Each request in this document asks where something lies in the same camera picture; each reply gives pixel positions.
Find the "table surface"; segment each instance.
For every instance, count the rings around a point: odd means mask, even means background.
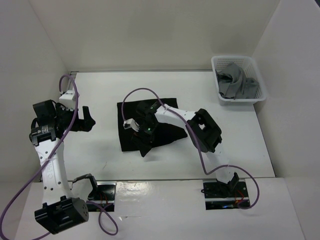
[[[206,109],[222,130],[229,164],[254,177],[274,177],[274,171],[253,105],[220,106],[211,71],[78,73],[79,106],[89,106],[96,125],[90,132],[70,132],[64,161],[68,180],[91,173],[97,180],[185,180],[205,175],[191,139],[153,148],[142,158],[138,151],[121,152],[117,103],[136,88],[150,88],[160,98],[177,98],[180,109]],[[141,90],[127,101],[155,98]],[[206,161],[206,167],[213,166]],[[237,171],[241,178],[245,173]]]
[[[45,240],[304,240],[283,178],[258,178],[260,199],[249,210],[206,210],[202,180],[118,182],[115,212],[116,236],[108,236],[98,225],[98,213],[89,221]],[[256,186],[246,180],[251,201]],[[16,240],[33,239],[46,233],[34,219],[42,206],[43,184],[33,183],[22,213]],[[106,217],[103,226],[114,232]]]

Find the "purple cable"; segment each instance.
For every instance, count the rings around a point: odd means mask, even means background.
[[[101,207],[99,204],[93,202],[93,201],[86,201],[86,203],[87,203],[87,204],[95,205],[96,207],[98,207],[98,208],[100,209],[100,214],[99,214],[98,222],[99,222],[99,226],[100,226],[101,230],[104,231],[106,234],[108,234],[108,235],[110,235],[110,236],[115,236],[115,235],[117,235],[117,233],[118,233],[118,231],[119,231],[118,225],[117,225],[116,221],[115,221],[115,220],[110,216],[110,214],[106,211],[106,208],[109,207],[109,206],[111,205],[111,203],[108,204],[107,206],[105,206],[104,208]],[[102,213],[105,213],[105,214],[109,217],[109,219],[113,222],[113,224],[114,224],[114,226],[115,226],[115,233],[111,233],[111,232],[106,231],[106,230],[104,229],[104,227],[102,226],[102,224],[101,224],[101,215],[102,215]]]
[[[48,158],[46,159],[46,161],[44,162],[44,164],[40,167],[40,169],[26,182],[25,185],[23,185],[23,187],[13,196],[13,198],[9,201],[9,203],[7,204],[7,206],[4,208],[2,214],[1,214],[1,217],[0,217],[0,237],[3,239],[3,240],[10,240],[9,238],[7,238],[5,235],[4,235],[4,232],[3,232],[3,222],[4,222],[4,219],[5,219],[5,216],[6,216],[6,213],[7,211],[9,210],[9,208],[11,207],[11,205],[14,203],[14,201],[19,197],[19,195],[27,188],[27,186],[38,176],[38,174],[40,174],[42,172],[42,170],[48,165],[50,159],[52,158],[52,156],[55,154],[56,150],[58,149],[58,147],[61,145],[61,143],[64,141],[64,139],[66,138],[67,134],[69,133],[70,129],[72,128],[75,120],[76,120],[76,117],[77,117],[77,112],[78,112],[78,89],[77,89],[77,86],[76,86],[76,83],[75,83],[75,80],[72,76],[70,75],[63,75],[61,78],[60,78],[60,82],[59,82],[59,86],[61,85],[61,81],[64,77],[67,77],[71,80],[72,82],[72,85],[74,87],[74,91],[75,91],[75,107],[74,107],[74,112],[73,112],[73,116],[72,116],[72,119],[71,119],[71,122],[68,126],[68,128],[65,130],[63,136],[61,137],[61,139],[58,141],[57,145],[52,149],[50,155],[48,156]],[[42,235],[42,236],[39,236],[37,238],[34,238],[32,240],[40,240],[40,239],[43,239],[44,237],[48,236],[50,234],[50,232]]]
[[[205,175],[210,175],[210,174],[212,174],[213,172],[215,172],[215,171],[217,171],[218,169],[221,169],[221,168],[231,167],[231,168],[236,168],[236,169],[239,169],[239,170],[245,172],[245,173],[253,180],[253,182],[254,182],[254,184],[255,184],[255,186],[256,186],[256,190],[257,190],[257,195],[256,195],[256,199],[255,199],[254,203],[251,204],[251,205],[248,206],[248,207],[241,207],[241,206],[239,205],[239,203],[237,204],[238,208],[240,208],[240,209],[251,209],[251,208],[253,208],[253,207],[257,204],[257,202],[258,202],[258,200],[259,200],[259,197],[260,197],[259,185],[258,185],[257,181],[255,180],[255,178],[254,178],[249,172],[247,172],[245,169],[243,169],[242,167],[235,166],[235,165],[221,165],[221,166],[218,166],[218,167],[214,168],[213,170],[207,172],[206,166],[205,166],[205,162],[204,162],[204,158],[203,158],[203,156],[202,156],[202,152],[201,152],[199,140],[198,140],[196,134],[194,133],[194,131],[192,130],[191,126],[190,126],[189,123],[184,119],[184,117],[181,116],[179,113],[175,112],[174,110],[172,110],[172,109],[170,109],[170,108],[166,108],[166,106],[165,106],[164,103],[161,101],[161,99],[159,98],[159,96],[158,96],[153,90],[151,90],[151,89],[149,89],[149,88],[146,88],[146,87],[140,87],[140,88],[137,88],[137,89],[135,89],[135,90],[132,90],[131,92],[129,92],[129,93],[124,97],[123,102],[122,102],[122,104],[121,104],[121,114],[122,114],[123,121],[126,120],[125,114],[124,114],[124,105],[125,105],[126,99],[127,99],[132,93],[134,93],[134,92],[136,92],[136,91],[139,91],[139,90],[147,90],[147,91],[149,91],[149,92],[152,92],[152,93],[156,96],[156,98],[158,99],[159,103],[160,103],[167,111],[173,113],[174,115],[176,115],[177,117],[179,117],[179,118],[184,122],[185,126],[188,128],[189,132],[191,133],[190,136],[193,138],[193,140],[194,140],[194,142],[195,142],[195,146],[196,146],[196,148],[197,148],[197,150],[198,150],[199,157],[200,157],[200,161],[201,161],[201,165],[202,165],[202,169],[203,169],[203,172],[204,172]]]

